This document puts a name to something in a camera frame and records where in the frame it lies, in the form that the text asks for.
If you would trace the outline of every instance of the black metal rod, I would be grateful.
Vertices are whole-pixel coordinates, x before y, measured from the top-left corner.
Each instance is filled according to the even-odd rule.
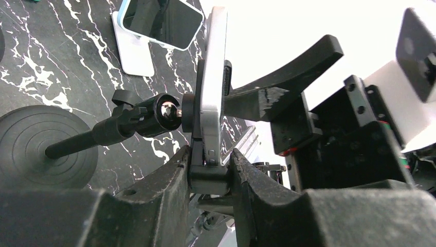
[[[45,155],[53,160],[97,146],[92,130],[48,146]]]

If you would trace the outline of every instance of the phone stand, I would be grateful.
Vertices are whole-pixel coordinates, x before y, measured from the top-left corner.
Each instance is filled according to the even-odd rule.
[[[123,30],[117,22],[118,11],[112,13],[122,70],[134,76],[154,76],[149,40]]]

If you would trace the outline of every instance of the phone screen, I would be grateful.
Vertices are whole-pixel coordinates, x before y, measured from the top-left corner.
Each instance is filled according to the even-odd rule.
[[[193,40],[203,16],[180,0],[130,0],[124,28],[180,49]]]

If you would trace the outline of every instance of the black plastic bracket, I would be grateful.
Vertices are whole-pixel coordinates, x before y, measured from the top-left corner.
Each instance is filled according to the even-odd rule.
[[[321,160],[330,168],[327,188],[347,188],[392,179],[412,185],[398,144],[386,138],[390,130],[373,121],[321,150]]]
[[[317,127],[317,120],[318,116],[307,109],[304,93],[300,94],[283,114],[271,121],[274,152],[287,156],[319,138],[322,130]]]
[[[346,78],[344,84],[359,125],[362,127],[370,122],[376,121],[377,119],[366,97],[363,81],[356,76],[350,76]]]
[[[393,120],[391,113],[389,112],[385,102],[383,100],[378,87],[375,85],[370,85],[365,88],[366,96],[371,105],[372,111],[375,114],[375,117],[378,121],[383,121],[389,124],[390,128],[394,132],[395,138],[398,141],[399,145],[402,148],[405,148],[406,143],[404,142],[403,137],[401,136],[395,121]]]
[[[142,101],[141,97],[131,91],[117,89],[112,96],[112,102],[116,105],[128,104],[131,107],[140,103]]]

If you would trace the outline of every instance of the black plastic part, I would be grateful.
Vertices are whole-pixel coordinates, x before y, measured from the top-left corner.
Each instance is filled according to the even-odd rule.
[[[391,113],[385,105],[382,95],[378,90],[378,87],[375,85],[370,85],[365,88],[367,93],[367,98],[371,105],[372,111],[375,114],[375,117],[379,121],[384,121],[389,124],[392,131],[394,132],[395,138],[398,141],[399,145],[402,148],[406,147],[403,137],[401,136],[398,127],[395,124],[395,121],[392,119]]]
[[[289,178],[290,189],[293,191],[300,192],[301,184],[298,173],[298,164],[295,162],[293,155],[288,155],[285,157],[287,166],[287,175]]]
[[[101,122],[96,123],[93,127],[92,136],[95,142],[101,146],[110,146],[120,143],[135,134],[135,131],[123,131],[118,122],[118,116],[112,116]]]
[[[195,95],[183,94],[181,100],[181,129],[185,133],[191,133],[194,127],[194,101]]]
[[[362,127],[376,121],[377,119],[371,110],[363,81],[356,76],[350,76],[345,79],[344,84],[348,94],[348,102],[351,103],[354,109],[354,115],[359,125]]]
[[[394,149],[396,143],[385,136],[384,124],[371,122],[321,150],[321,160],[328,169],[327,188],[346,188],[385,179],[413,184],[404,159]]]
[[[430,78],[436,64],[426,64],[426,59],[436,52],[436,39],[420,17],[408,8],[403,17],[403,24],[396,47],[397,62],[409,79],[410,84],[422,102],[427,102],[434,90],[434,80]]]
[[[325,35],[280,69],[233,89],[225,97],[224,115],[251,121],[271,121],[342,56],[338,40]]]
[[[231,89],[231,73],[232,65],[228,60],[224,61],[224,76],[223,76],[223,86],[224,86],[224,96],[228,96]]]
[[[115,90],[112,96],[112,102],[116,106],[122,104],[128,104],[130,106],[134,106],[137,103],[140,103],[141,101],[142,101],[141,97],[128,90],[117,89]]]
[[[301,94],[280,116],[271,121],[274,152],[281,154],[289,149],[303,147],[322,135],[317,128],[317,115],[308,111],[304,94]]]
[[[351,76],[344,83],[312,109],[322,136],[290,155],[295,185],[301,190],[345,188],[385,179],[413,185],[407,160],[389,126],[375,118],[362,81]]]
[[[0,27],[0,62],[2,61],[3,56],[5,55],[5,48],[6,48],[5,37],[3,36],[2,27]]]
[[[83,188],[97,166],[97,147],[53,160],[45,155],[51,144],[89,127],[58,107],[33,105],[0,118],[0,188]]]
[[[91,130],[50,145],[45,155],[53,160],[97,146]]]
[[[202,131],[201,131],[201,124],[200,124],[200,99],[202,96],[202,88],[203,88],[203,73],[204,73],[204,67],[205,67],[205,60],[200,59],[197,63],[197,78],[196,78],[196,84],[195,84],[195,98],[194,98],[194,124],[193,124],[193,130],[192,130],[192,136],[193,139],[201,139],[202,137]]]
[[[168,94],[158,94],[148,98],[136,106],[145,107],[149,113],[135,125],[135,131],[143,137],[155,137],[163,133],[176,130],[181,125],[181,118],[167,120],[162,116],[161,106],[165,102],[171,102],[177,107],[180,105],[173,96]]]

